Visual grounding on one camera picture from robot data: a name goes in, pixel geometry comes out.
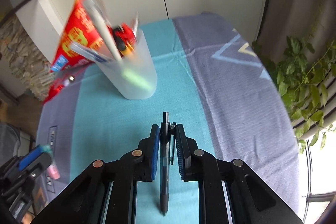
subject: metal screw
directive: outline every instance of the metal screw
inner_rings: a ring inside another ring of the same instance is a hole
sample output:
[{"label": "metal screw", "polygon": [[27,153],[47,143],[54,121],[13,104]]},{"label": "metal screw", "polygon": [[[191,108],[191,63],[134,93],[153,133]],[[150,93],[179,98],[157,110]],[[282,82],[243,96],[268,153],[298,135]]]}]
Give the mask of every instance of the metal screw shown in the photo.
[{"label": "metal screw", "polygon": [[235,159],[235,160],[233,161],[233,164],[234,164],[235,166],[242,167],[244,163],[243,163],[242,160]]},{"label": "metal screw", "polygon": [[203,155],[204,155],[204,151],[203,151],[202,149],[196,149],[196,150],[194,151],[194,154],[195,154],[196,156],[203,156]]},{"label": "metal screw", "polygon": [[141,150],[134,150],[132,152],[132,155],[135,156],[135,157],[140,157],[142,155],[142,151]]},{"label": "metal screw", "polygon": [[93,167],[99,168],[99,167],[102,167],[102,165],[103,165],[103,162],[101,160],[95,160],[93,162]]}]

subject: red snack bag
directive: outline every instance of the red snack bag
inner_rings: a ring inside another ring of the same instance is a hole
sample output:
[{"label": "red snack bag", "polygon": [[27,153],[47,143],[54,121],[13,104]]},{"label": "red snack bag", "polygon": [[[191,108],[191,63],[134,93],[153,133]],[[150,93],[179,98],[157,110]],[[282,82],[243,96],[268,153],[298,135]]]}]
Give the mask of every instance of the red snack bag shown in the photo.
[{"label": "red snack bag", "polygon": [[80,66],[90,61],[70,49],[71,41],[97,50],[104,43],[82,5],[82,0],[75,0],[73,10],[61,35],[50,71],[60,71],[69,67]]}]

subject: pen clip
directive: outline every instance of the pen clip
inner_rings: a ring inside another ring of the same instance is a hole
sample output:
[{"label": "pen clip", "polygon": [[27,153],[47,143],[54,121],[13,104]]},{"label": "pen clip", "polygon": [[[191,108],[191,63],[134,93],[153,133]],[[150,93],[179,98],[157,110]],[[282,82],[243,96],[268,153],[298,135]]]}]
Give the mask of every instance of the pen clip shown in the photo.
[{"label": "pen clip", "polygon": [[[174,130],[176,126],[176,122],[173,122],[169,128],[169,132],[171,130]],[[171,151],[171,157],[169,158],[170,159],[170,165],[173,165],[174,163],[174,154],[175,154],[175,135],[173,133],[170,134],[170,147],[172,147],[172,151]]]}]

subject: wooden floor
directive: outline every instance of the wooden floor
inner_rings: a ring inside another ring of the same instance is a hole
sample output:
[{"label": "wooden floor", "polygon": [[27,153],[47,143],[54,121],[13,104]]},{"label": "wooden floor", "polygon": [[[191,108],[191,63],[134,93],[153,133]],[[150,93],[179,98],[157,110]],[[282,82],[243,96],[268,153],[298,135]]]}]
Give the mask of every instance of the wooden floor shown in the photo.
[{"label": "wooden floor", "polygon": [[19,127],[35,139],[42,111],[42,102],[27,94],[21,95],[17,100],[19,101],[17,106],[8,106],[6,103],[2,103],[0,106],[0,122],[8,122]]}]

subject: pen holder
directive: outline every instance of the pen holder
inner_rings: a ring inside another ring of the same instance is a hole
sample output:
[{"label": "pen holder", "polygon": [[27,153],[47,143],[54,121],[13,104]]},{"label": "pen holder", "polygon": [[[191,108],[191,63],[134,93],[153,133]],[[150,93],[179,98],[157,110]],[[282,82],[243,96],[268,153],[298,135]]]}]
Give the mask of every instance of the pen holder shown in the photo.
[{"label": "pen holder", "polygon": [[133,48],[133,54],[125,56],[121,61],[96,63],[126,99],[147,99],[155,92],[158,77],[145,36],[140,29]]}]

